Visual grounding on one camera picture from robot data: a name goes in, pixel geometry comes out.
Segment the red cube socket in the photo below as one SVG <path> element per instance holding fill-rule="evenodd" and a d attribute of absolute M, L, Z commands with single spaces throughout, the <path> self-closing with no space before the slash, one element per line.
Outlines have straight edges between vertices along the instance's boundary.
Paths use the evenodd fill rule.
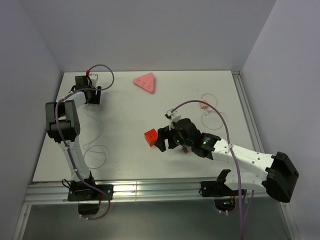
<path fill-rule="evenodd" d="M 158 139 L 158 132 L 153 128 L 153 129 L 144 133 L 144 138 L 145 138 L 147 144 L 150 147 L 152 147 L 155 145 L 155 142 Z"/>

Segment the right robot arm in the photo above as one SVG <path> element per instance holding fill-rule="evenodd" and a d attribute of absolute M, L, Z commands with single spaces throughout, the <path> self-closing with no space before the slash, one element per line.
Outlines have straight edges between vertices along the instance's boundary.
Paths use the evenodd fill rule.
<path fill-rule="evenodd" d="M 266 154 L 237 145 L 225 139 L 201 132 L 188 118 L 183 118 L 157 130 L 155 146 L 164 152 L 178 146 L 186 147 L 201 158 L 215 162 L 235 164 L 242 173 L 223 169 L 215 180 L 200 184 L 203 197 L 227 197 L 243 195 L 245 191 L 266 192 L 282 203 L 291 201 L 299 173 L 287 154 Z"/>

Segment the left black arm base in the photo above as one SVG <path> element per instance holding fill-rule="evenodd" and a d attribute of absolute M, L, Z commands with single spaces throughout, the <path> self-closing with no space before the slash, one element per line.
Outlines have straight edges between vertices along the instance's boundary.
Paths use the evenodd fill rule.
<path fill-rule="evenodd" d="M 67 181 L 62 179 L 61 183 L 68 189 L 68 202 L 78 202 L 78 213 L 85 215 L 86 217 L 93 217 L 100 210 L 102 201 L 112 200 L 114 193 L 114 186 L 112 184 L 98 184 L 94 180 L 89 180 L 89 184 L 99 189 L 101 192 L 106 194 L 103 195 L 101 192 L 94 190 L 81 181 Z"/>

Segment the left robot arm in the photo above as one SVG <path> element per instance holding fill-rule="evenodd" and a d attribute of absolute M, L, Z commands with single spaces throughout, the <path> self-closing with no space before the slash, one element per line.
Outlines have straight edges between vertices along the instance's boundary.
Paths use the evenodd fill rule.
<path fill-rule="evenodd" d="M 97 82 L 97 74 L 76 76 L 71 91 L 89 90 L 73 93 L 61 103 L 45 104 L 46 132 L 63 151 L 71 172 L 71 186 L 78 187 L 85 181 L 79 189 L 79 194 L 86 200 L 95 198 L 98 188 L 81 151 L 79 143 L 81 126 L 77 109 L 85 104 L 100 103 L 102 87 L 98 86 Z"/>

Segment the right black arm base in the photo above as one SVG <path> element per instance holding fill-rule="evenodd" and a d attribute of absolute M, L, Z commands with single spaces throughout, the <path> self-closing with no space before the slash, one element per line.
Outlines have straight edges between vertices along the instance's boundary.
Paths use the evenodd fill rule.
<path fill-rule="evenodd" d="M 218 198 L 214 200 L 215 207 L 220 211 L 232 211 L 236 208 L 238 190 L 231 190 L 217 181 L 201 181 L 199 194 L 204 198 Z"/>

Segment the brown pink charger plug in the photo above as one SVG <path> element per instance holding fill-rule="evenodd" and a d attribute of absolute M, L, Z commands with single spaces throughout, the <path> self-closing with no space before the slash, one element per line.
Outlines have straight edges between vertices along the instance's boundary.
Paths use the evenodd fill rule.
<path fill-rule="evenodd" d="M 184 152 L 185 154 L 188 154 L 188 153 L 191 153 L 191 152 L 192 152 L 192 150 L 191 150 L 189 147 L 186 147 L 186 146 L 183 146 L 183 147 L 182 147 L 182 150 L 183 150 L 183 152 Z"/>

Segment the orange pink charger plug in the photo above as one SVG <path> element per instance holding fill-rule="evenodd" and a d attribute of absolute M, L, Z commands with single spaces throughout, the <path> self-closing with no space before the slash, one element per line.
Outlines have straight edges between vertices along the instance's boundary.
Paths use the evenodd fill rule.
<path fill-rule="evenodd" d="M 208 105 L 207 105 L 207 101 L 206 100 L 202 100 L 200 103 L 199 103 L 199 106 L 202 110 L 206 110 L 208 108 Z"/>

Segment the pink triangular power strip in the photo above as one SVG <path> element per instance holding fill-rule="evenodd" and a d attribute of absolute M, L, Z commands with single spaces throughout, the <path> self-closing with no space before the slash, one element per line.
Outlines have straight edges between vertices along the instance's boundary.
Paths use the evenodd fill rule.
<path fill-rule="evenodd" d="M 152 72 L 134 78 L 133 84 L 149 94 L 155 93 L 155 76 Z"/>

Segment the aluminium front rail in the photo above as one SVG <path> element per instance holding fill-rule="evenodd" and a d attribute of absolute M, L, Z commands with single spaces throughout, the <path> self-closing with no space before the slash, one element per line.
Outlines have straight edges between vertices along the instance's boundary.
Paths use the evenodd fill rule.
<path fill-rule="evenodd" d="M 98 185 L 112 185 L 112 203 L 157 202 L 204 200 L 199 194 L 201 182 L 213 181 L 214 177 L 204 178 L 161 178 L 137 180 L 98 181 Z M 69 201 L 68 189 L 60 182 L 30 184 L 27 188 L 24 205 L 97 204 L 97 200 Z"/>

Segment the aluminium rail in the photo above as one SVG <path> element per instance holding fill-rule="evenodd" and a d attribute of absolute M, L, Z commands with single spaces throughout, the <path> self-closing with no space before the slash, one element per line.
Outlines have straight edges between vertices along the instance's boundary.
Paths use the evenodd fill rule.
<path fill-rule="evenodd" d="M 253 117 L 252 110 L 250 108 L 250 104 L 242 83 L 241 75 L 239 71 L 231 72 L 234 84 L 239 96 L 239 100 L 242 106 L 242 110 L 244 113 L 245 121 L 248 127 L 249 135 L 251 138 L 251 142 L 254 150 L 258 150 L 259 152 L 264 153 L 264 147 Z M 289 203 L 279 203 L 280 212 L 282 214 L 282 219 L 285 221 L 287 233 L 289 235 L 290 240 L 301 240 L 301 236 L 298 230 L 298 226 L 294 219 L 294 215 Z"/>
<path fill-rule="evenodd" d="M 204 178 L 161 178 L 137 180 L 98 181 L 98 185 L 112 185 L 112 203 L 157 202 L 204 200 L 199 194 L 201 182 L 213 181 L 214 177 Z M 69 201 L 68 189 L 60 182 L 30 184 L 27 188 L 24 205 L 97 204 L 97 200 Z"/>

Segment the aluminium right rail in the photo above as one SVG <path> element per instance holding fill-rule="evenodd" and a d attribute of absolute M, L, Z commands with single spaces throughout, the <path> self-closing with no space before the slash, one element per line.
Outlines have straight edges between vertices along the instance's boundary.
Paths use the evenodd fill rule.
<path fill-rule="evenodd" d="M 252 110 L 250 108 L 250 104 L 242 83 L 241 75 L 239 71 L 231 72 L 234 84 L 239 96 L 239 100 L 242 106 L 242 110 L 244 113 L 245 121 L 248 127 L 249 135 L 251 138 L 251 142 L 254 150 L 258 150 L 259 152 L 264 153 L 264 147 L 253 117 Z M 298 230 L 298 226 L 294 219 L 294 215 L 289 203 L 279 203 L 280 212 L 282 214 L 282 219 L 285 221 L 287 233 L 289 235 L 290 240 L 301 240 L 301 236 Z"/>

